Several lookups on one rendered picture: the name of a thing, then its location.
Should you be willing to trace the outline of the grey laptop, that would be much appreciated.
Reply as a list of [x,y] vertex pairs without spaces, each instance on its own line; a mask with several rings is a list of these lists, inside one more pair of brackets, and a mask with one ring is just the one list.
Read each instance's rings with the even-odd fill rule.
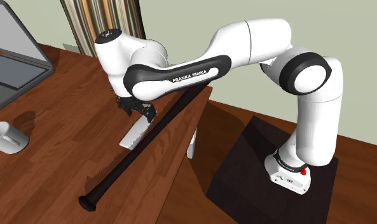
[[0,0],[0,51],[0,109],[55,72],[51,60],[4,0]]

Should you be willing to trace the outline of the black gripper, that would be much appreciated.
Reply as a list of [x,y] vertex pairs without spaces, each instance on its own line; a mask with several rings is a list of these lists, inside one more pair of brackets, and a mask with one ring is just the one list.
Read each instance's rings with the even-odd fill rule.
[[120,97],[116,96],[116,102],[119,109],[123,109],[128,115],[132,115],[132,110],[139,111],[146,117],[147,121],[151,123],[155,118],[157,112],[153,104],[143,104],[142,101],[135,97]]

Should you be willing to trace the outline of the striped brown curtain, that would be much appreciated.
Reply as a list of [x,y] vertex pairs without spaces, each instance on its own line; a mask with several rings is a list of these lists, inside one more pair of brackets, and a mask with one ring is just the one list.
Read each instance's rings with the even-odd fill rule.
[[96,57],[95,39],[108,29],[121,29],[146,39],[139,0],[60,0],[79,53]]

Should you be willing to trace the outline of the brown wooden desk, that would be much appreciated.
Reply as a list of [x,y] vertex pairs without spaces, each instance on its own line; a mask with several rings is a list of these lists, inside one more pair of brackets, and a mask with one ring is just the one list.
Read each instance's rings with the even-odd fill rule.
[[205,88],[147,146],[97,203],[78,202],[128,153],[120,139],[139,118],[116,105],[93,57],[43,45],[55,72],[0,110],[29,137],[0,151],[0,224],[155,224],[210,97]]

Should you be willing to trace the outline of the white flat remote control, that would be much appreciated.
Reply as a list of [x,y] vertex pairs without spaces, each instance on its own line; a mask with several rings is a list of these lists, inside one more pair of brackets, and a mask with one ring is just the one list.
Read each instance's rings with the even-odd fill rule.
[[147,118],[142,115],[125,134],[119,145],[128,150],[133,150],[143,138],[150,124]]

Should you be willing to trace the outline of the black baseball bat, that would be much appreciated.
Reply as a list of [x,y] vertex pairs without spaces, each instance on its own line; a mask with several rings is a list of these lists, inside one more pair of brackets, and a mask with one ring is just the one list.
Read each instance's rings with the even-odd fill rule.
[[209,84],[189,87],[167,114],[154,126],[141,142],[89,193],[78,198],[79,205],[86,211],[96,210],[96,204],[110,186],[123,174],[128,166],[142,153],[147,145]]

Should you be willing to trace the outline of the white mug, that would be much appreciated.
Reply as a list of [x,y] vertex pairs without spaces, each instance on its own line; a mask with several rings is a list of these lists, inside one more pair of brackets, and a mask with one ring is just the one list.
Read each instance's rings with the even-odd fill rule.
[[0,122],[0,151],[15,154],[22,151],[29,143],[29,138],[8,122]]

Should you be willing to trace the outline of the dark robot stand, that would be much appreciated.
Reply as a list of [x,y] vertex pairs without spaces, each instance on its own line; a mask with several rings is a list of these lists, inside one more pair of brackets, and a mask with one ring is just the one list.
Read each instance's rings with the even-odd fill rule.
[[311,167],[303,195],[272,183],[264,160],[289,136],[253,116],[214,174],[207,198],[238,224],[326,224],[338,159]]

